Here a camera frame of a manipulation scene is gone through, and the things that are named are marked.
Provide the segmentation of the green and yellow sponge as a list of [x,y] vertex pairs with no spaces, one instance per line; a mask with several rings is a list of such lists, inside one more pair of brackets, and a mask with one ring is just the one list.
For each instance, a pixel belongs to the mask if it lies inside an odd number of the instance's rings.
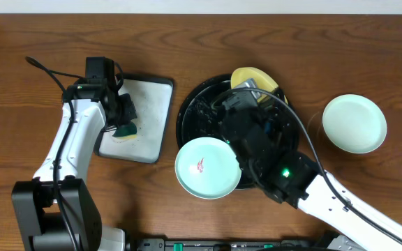
[[137,126],[131,121],[125,125],[119,126],[113,133],[116,139],[131,139],[137,135]]

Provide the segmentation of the yellow plate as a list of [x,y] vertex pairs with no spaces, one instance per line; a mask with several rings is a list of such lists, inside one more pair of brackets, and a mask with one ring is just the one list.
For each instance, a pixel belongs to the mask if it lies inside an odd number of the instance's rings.
[[276,81],[267,73],[254,67],[243,67],[236,69],[230,79],[230,88],[257,88],[271,93],[278,92],[280,99],[288,104],[288,99],[284,96],[281,88]]

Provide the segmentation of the small mint green plate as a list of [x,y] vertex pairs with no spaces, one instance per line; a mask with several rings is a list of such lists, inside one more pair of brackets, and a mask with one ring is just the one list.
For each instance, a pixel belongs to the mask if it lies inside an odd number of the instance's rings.
[[201,199],[219,199],[239,184],[241,169],[230,145],[213,137],[200,137],[179,150],[175,174],[180,185]]

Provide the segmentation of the large mint green plate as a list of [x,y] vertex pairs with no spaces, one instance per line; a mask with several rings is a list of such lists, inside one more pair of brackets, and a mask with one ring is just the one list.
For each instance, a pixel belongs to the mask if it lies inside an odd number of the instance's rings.
[[364,154],[378,149],[387,136],[387,120],[371,100],[344,94],[331,100],[322,114],[326,136],[338,148]]

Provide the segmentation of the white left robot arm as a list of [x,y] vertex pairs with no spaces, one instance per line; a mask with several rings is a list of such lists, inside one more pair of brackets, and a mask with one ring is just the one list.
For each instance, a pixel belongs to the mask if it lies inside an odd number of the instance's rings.
[[25,250],[128,250],[128,234],[107,227],[87,185],[93,149],[109,112],[121,101],[118,79],[68,87],[50,151],[30,181],[15,183],[11,199]]

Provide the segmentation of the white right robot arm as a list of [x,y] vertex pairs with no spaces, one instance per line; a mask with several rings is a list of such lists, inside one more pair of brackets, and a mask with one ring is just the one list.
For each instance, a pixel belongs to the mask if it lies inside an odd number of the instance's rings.
[[402,225],[339,183],[316,151],[309,158],[276,143],[266,131],[271,115],[259,106],[255,92],[229,89],[211,102],[213,110],[224,112],[221,135],[254,184],[268,198],[326,222],[365,250],[402,250]]

